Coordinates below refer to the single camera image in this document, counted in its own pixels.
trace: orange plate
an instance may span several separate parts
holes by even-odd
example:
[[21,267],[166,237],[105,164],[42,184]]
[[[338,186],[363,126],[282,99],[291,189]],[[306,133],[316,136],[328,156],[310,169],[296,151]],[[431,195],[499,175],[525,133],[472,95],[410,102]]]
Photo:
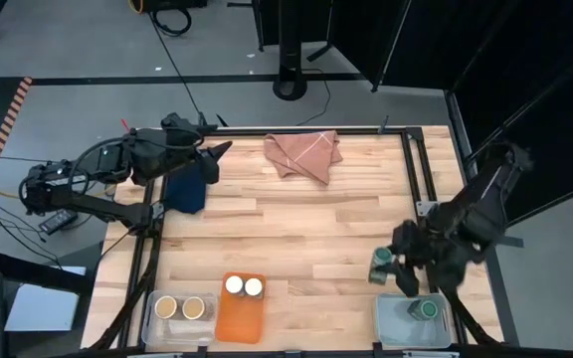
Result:
[[[227,278],[239,276],[246,281],[257,278],[263,283],[263,297],[252,298],[231,294],[225,288]],[[220,309],[216,323],[216,339],[222,342],[240,342],[255,344],[260,342],[263,334],[263,318],[265,315],[265,297],[267,280],[261,274],[227,272],[223,277],[220,293]]]

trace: wooden table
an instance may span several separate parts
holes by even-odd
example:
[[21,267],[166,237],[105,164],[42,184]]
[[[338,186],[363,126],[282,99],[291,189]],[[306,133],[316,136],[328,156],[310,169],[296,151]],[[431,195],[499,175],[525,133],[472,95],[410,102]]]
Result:
[[[423,132],[438,198],[450,200],[463,182],[449,129],[426,126]],[[210,351],[372,349],[374,297],[400,290],[392,278],[385,286],[366,281],[371,254],[389,245],[393,228],[415,219],[415,212],[400,135],[339,138],[344,160],[331,167],[327,187],[302,176],[280,179],[261,136],[206,141],[234,144],[220,161],[220,182],[209,187],[205,210],[165,214],[156,289],[219,294],[224,273],[232,270],[268,279],[261,343],[213,342]],[[415,144],[412,152],[426,200]],[[131,183],[116,193],[121,203],[142,197],[143,188]],[[104,250],[125,231],[110,224]],[[82,347],[99,338],[122,306],[133,250],[128,237],[100,263]],[[423,272],[420,280],[421,292],[428,292]],[[485,266],[469,267],[459,293],[486,331],[502,339]],[[140,312],[134,310],[130,345],[137,342]]]

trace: gray floor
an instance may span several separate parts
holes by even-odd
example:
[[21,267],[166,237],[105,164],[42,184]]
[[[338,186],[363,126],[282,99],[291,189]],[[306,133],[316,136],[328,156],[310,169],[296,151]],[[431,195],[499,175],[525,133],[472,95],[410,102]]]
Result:
[[[211,0],[205,9],[191,10],[194,26],[180,39],[165,39],[183,75],[274,74],[276,48],[258,52],[250,9],[226,8],[225,0]],[[176,21],[165,17],[164,21]],[[319,44],[306,45],[304,55]],[[335,50],[314,64],[328,73],[356,73]],[[34,78],[173,76],[169,60],[151,24],[122,0],[14,0],[0,16],[0,77]],[[382,89],[371,93],[367,82],[329,82],[332,98],[327,114],[314,124],[448,125],[440,90]],[[215,123],[215,114],[231,125],[293,125],[323,109],[323,83],[309,83],[298,101],[277,99],[270,83],[190,85],[196,101]],[[91,144],[130,126],[157,126],[169,112],[195,120],[182,85],[32,87],[3,155],[36,159],[75,158]],[[0,190],[16,192],[19,181],[34,163],[0,161]],[[0,197],[15,214],[24,210],[16,200]],[[573,349],[573,204],[555,208],[512,228],[525,238],[525,249],[499,248],[499,260],[517,332],[524,346]],[[38,217],[25,217],[32,224]],[[553,230],[566,225],[566,231]],[[92,219],[71,232],[51,236],[43,246],[65,264],[93,267],[105,224]],[[11,240],[0,229],[2,252],[45,262]],[[77,349],[81,320],[67,335],[31,340],[16,337],[21,356],[37,357]]]

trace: pink cloth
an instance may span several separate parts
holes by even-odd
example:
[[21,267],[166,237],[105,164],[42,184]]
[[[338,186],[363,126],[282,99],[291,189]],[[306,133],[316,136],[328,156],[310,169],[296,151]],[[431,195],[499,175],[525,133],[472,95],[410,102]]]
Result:
[[265,156],[281,178],[299,173],[328,185],[328,168],[342,160],[337,132],[327,130],[304,134],[269,134],[265,137]]

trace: transparent bin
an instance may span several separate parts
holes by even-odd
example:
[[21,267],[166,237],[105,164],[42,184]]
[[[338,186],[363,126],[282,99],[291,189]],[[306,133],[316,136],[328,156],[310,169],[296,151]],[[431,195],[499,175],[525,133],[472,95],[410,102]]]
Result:
[[[426,297],[435,302],[440,314],[431,320],[418,321],[408,313],[408,307],[413,301]],[[447,307],[446,299],[438,293],[413,298],[395,293],[379,294],[375,297],[375,334],[389,347],[447,348],[452,343]]]
[[[158,298],[170,295],[179,302],[189,297],[200,297],[211,309],[204,319],[187,319],[182,314],[174,318],[161,319],[154,312]],[[211,293],[166,292],[155,290],[147,297],[143,331],[141,338],[150,346],[192,344],[207,346],[215,339],[216,318],[218,317],[218,296]]]

